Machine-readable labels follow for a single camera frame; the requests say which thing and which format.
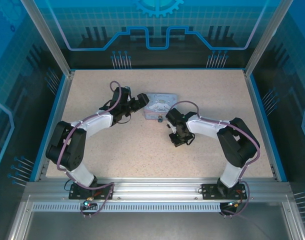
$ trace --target black mounting plate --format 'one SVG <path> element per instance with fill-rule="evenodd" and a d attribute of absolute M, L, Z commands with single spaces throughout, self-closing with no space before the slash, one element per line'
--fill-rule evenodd
<path fill-rule="evenodd" d="M 97 184 L 97 187 L 103 186 L 105 184 Z M 111 185 L 107 186 L 105 188 L 102 189 L 98 189 L 95 192 L 100 192 L 100 194 L 96 195 L 94 197 L 95 200 L 105 200 L 109 191 L 111 189 Z M 86 200 L 87 198 L 91 197 L 93 195 L 93 191 L 92 190 L 88 190 L 85 188 L 82 188 L 80 186 L 78 186 L 76 183 L 73 183 L 70 186 L 70 191 L 69 191 L 69 196 L 68 199 L 70 200 Z M 110 196 L 108 197 L 108 200 L 113 199 L 113 192 L 110 194 Z"/>
<path fill-rule="evenodd" d="M 236 190 L 240 190 L 244 193 L 241 196 L 236 192 Z M 240 200 L 241 197 L 243 200 L 247 199 L 247 193 L 245 189 L 245 185 L 241 183 L 237 183 L 230 194 L 227 197 L 223 197 L 221 193 L 218 191 L 217 184 L 202 184 L 199 192 L 202 194 L 203 200 Z"/>

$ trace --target gear graphic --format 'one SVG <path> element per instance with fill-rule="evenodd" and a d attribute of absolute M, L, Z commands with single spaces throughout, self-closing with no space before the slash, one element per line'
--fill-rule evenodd
<path fill-rule="evenodd" d="M 179 9 L 179 4 L 184 0 L 134 0 L 137 10 L 142 10 L 142 14 L 148 14 L 149 17 L 160 15 L 166 17 L 167 14 L 173 14 L 173 10 Z"/>
<path fill-rule="evenodd" d="M 20 0 L 0 0 L 0 11 L 11 25 L 16 26 L 22 15 L 21 2 Z"/>

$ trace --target beige work surface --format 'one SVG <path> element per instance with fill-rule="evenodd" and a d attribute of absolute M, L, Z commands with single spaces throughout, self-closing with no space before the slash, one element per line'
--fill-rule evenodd
<path fill-rule="evenodd" d="M 198 104 L 200 115 L 245 121 L 261 146 L 260 159 L 246 177 L 272 177 L 251 98 L 241 70 L 77 70 L 62 119 L 74 122 L 92 115 L 113 96 L 109 83 L 130 86 L 140 93 L 177 94 L 178 101 Z M 184 103 L 182 113 L 195 111 Z M 219 177 L 227 160 L 218 140 L 197 135 L 190 145 L 175 147 L 167 123 L 146 120 L 144 110 L 133 113 L 127 124 L 116 124 L 87 140 L 83 161 L 97 177 Z M 64 177 L 50 162 L 47 177 Z"/>

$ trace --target glass panel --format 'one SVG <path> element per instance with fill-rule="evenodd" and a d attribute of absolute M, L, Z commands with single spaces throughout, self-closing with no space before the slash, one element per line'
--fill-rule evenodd
<path fill-rule="evenodd" d="M 37 0 L 71 68 L 244 68 L 279 0 Z"/>
<path fill-rule="evenodd" d="M 61 78 L 21 2 L 0 1 L 0 239 L 12 225 Z"/>
<path fill-rule="evenodd" d="M 253 76 L 286 176 L 291 182 L 294 193 L 303 192 L 305 190 L 305 0 L 296 0 L 292 3 L 254 69 Z"/>

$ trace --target robotic arm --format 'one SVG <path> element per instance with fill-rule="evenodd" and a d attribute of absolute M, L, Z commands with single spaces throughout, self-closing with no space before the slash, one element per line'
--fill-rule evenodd
<path fill-rule="evenodd" d="M 103 107 L 99 108 L 95 113 L 97 116 L 82 122 L 82 124 L 73 132 L 70 139 L 67 139 L 68 134 L 77 124 L 80 123 L 80 121 L 71 123 L 61 121 L 54 129 L 53 135 L 46 149 L 46 157 L 54 164 L 57 164 L 64 142 L 68 141 L 59 167 L 68 172 L 75 182 L 82 186 L 92 188 L 97 187 L 97 178 L 89 172 L 83 163 L 86 140 L 92 135 L 98 133 L 100 130 L 107 129 L 117 124 L 123 116 L 128 117 L 131 113 L 137 112 L 149 102 L 146 94 L 141 93 L 137 95 L 138 99 L 136 100 L 132 97 L 129 87 L 121 87 L 121 96 L 117 105 L 110 111 L 101 114 L 116 104 L 119 95 L 120 90 L 117 87 L 113 92 L 112 99 Z"/>
<path fill-rule="evenodd" d="M 218 123 L 211 119 L 205 121 L 196 112 L 183 115 L 175 108 L 168 112 L 166 118 L 168 127 L 172 130 L 169 137 L 175 147 L 182 144 L 190 145 L 195 139 L 195 134 L 219 140 L 228 163 L 218 179 L 217 190 L 222 197 L 226 198 L 238 183 L 246 162 L 255 155 L 257 149 L 245 135 L 223 124 L 223 122 L 239 128 L 259 146 L 258 141 L 244 121 L 237 117 L 231 121 L 219 121 Z"/>

